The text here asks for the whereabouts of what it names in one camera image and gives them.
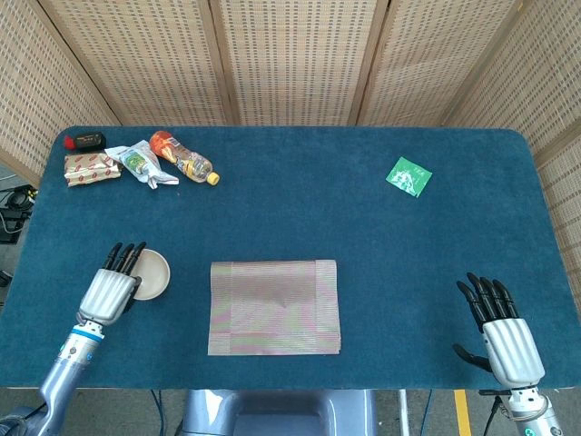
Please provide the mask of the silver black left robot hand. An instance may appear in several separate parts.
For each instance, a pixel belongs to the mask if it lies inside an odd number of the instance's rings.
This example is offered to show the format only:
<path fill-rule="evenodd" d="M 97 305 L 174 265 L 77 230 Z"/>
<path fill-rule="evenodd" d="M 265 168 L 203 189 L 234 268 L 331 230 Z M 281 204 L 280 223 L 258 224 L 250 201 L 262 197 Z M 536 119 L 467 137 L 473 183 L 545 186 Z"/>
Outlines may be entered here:
<path fill-rule="evenodd" d="M 81 300 L 76 315 L 79 324 L 108 326 L 131 309 L 142 283 L 140 276 L 133 276 L 133 269 L 145 247 L 146 242 L 127 245 L 118 242 L 113 246 Z"/>

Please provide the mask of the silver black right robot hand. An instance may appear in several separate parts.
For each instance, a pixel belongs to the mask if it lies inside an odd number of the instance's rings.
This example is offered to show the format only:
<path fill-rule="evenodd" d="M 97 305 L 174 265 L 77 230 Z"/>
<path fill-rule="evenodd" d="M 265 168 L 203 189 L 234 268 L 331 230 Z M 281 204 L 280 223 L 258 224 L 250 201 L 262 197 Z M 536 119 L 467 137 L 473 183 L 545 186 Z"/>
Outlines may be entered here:
<path fill-rule="evenodd" d="M 452 348 L 464 362 L 494 375 L 504 387 L 514 390 L 538 385 L 546 375 L 536 342 L 514 299 L 499 280 L 474 273 L 468 282 L 457 282 L 485 344 L 487 355 L 478 356 L 455 343 Z"/>

